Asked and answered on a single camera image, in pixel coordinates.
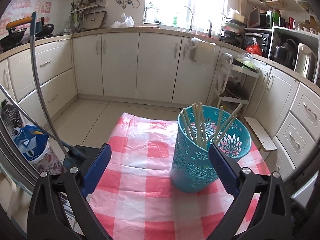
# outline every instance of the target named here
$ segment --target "kitchen counter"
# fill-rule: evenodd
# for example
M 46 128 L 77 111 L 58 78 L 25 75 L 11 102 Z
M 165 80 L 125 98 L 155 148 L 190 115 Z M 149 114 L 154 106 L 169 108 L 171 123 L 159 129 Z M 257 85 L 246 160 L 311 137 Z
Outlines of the kitchen counter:
M 165 29 L 159 29 L 159 28 L 154 28 L 154 27 L 133 27 L 133 28 L 103 28 L 103 29 L 99 29 L 99 30 L 93 30 L 93 31 L 87 31 L 87 32 L 83 32 L 83 33 L 76 33 L 76 34 L 72 34 L 72 35 L 64 35 L 64 36 L 56 36 L 56 37 L 51 37 L 51 38 L 47 38 L 47 39 L 42 39 L 42 40 L 38 40 L 36 41 L 36 46 L 41 45 L 41 44 L 45 44 L 45 43 L 49 43 L 49 42 L 53 42 L 53 41 L 61 41 L 61 40 L 69 40 L 71 38 L 76 38 L 76 37 L 82 37 L 82 36 L 88 36 L 88 35 L 97 35 L 97 34 L 102 34 L 102 33 L 133 33 L 133 32 L 139 32 L 139 33 L 159 33 L 159 34 L 167 34 L 167 35 L 174 35 L 174 36 L 180 36 L 180 37 L 187 37 L 187 38 L 194 38 L 197 37 L 201 40 L 207 41 L 207 42 L 212 42 L 215 43 L 219 46 L 225 47 L 227 49 L 231 49 L 234 51 L 237 51 L 239 53 L 246 53 L 245 50 L 240 49 L 238 47 L 232 46 L 230 44 L 227 44 L 225 42 L 222 41 L 218 41 L 215 39 L 212 39 L 210 37 L 206 37 L 206 36 L 202 36 L 202 35 L 196 35 L 196 34 L 191 34 L 191 33 L 185 33 L 185 32 L 179 32 L 179 31 L 172 31 L 172 30 L 165 30 Z M 18 46 L 16 48 L 13 48 L 7 52 L 4 52 L 2 54 L 0 54 L 0 61 L 20 52 L 26 49 L 30 48 L 30 43 Z M 260 60 L 262 62 L 265 62 L 283 72 L 285 72 L 286 74 L 292 76 L 293 78 L 295 78 L 296 80 L 302 82 L 303 84 L 305 84 L 306 86 L 308 86 L 311 90 L 313 90 L 316 94 L 318 94 L 320 96 L 320 88 L 317 87 L 315 84 L 313 84 L 313 82 L 311 82 L 310 80 L 304 78 L 303 76 L 301 76 L 300 74 L 298 74 L 297 72 L 279 64 L 276 63 L 270 59 L 258 56 L 258 55 L 253 55 L 253 58 Z

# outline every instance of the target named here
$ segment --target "tile floor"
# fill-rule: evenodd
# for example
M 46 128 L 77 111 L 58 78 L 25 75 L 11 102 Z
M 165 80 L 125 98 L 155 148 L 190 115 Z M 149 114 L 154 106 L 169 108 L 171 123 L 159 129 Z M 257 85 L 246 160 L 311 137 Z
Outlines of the tile floor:
M 78 98 L 53 124 L 66 143 L 100 148 L 108 142 L 124 112 L 148 119 L 177 120 L 180 109 Z M 58 143 L 51 138 L 50 143 L 59 159 L 63 160 L 64 154 Z

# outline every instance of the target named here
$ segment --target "silver screw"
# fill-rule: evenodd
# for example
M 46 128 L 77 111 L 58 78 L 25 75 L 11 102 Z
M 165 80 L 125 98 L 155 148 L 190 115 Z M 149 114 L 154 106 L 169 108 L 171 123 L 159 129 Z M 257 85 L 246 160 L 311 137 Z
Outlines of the silver screw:
M 70 169 L 70 173 L 74 174 L 74 173 L 77 173 L 79 171 L 79 169 L 77 167 L 72 167 Z
M 48 173 L 47 173 L 46 171 L 43 171 L 43 172 L 40 173 L 40 177 L 41 177 L 41 178 L 44 178 L 44 177 L 46 177 L 47 175 L 48 175 Z
M 279 172 L 274 172 L 272 173 L 272 175 L 275 177 L 275 178 L 280 178 L 280 173 Z
M 249 168 L 243 168 L 243 169 L 242 169 L 242 172 L 243 172 L 244 174 L 250 174 L 250 173 L 251 173 L 251 170 L 250 170 Z

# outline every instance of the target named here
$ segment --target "tablecloth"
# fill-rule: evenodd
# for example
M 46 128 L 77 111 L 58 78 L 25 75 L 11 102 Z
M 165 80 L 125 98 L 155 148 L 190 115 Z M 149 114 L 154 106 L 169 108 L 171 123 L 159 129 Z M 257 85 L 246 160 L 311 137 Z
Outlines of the tablecloth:
M 90 198 L 90 206 L 117 240 L 201 240 L 217 226 L 233 201 L 218 179 L 197 194 L 170 181 L 178 125 L 123 113 L 109 144 L 112 158 Z M 252 143 L 239 165 L 269 175 Z M 259 199 L 255 194 L 237 233 L 247 229 Z

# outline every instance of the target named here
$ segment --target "floral trash bin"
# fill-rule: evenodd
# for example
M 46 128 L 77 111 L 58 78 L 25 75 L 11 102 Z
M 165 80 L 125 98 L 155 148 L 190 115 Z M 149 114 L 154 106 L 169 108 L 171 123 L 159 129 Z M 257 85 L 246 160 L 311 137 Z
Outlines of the floral trash bin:
M 190 106 L 186 110 L 193 132 L 196 135 L 192 107 Z M 206 137 L 209 138 L 216 130 L 215 123 L 218 120 L 219 109 L 212 106 L 203 106 L 203 111 L 205 133 Z M 223 111 L 222 122 L 225 122 L 229 116 L 228 112 Z M 207 143 L 208 149 L 213 140 L 214 138 Z M 239 161 L 249 153 L 251 148 L 251 137 L 247 128 L 236 119 L 218 143 L 218 147 L 227 157 Z M 218 179 L 218 175 L 209 160 L 208 151 L 202 149 L 187 137 L 180 115 L 178 116 L 178 135 L 170 176 L 172 183 L 178 189 L 187 193 L 199 192 Z

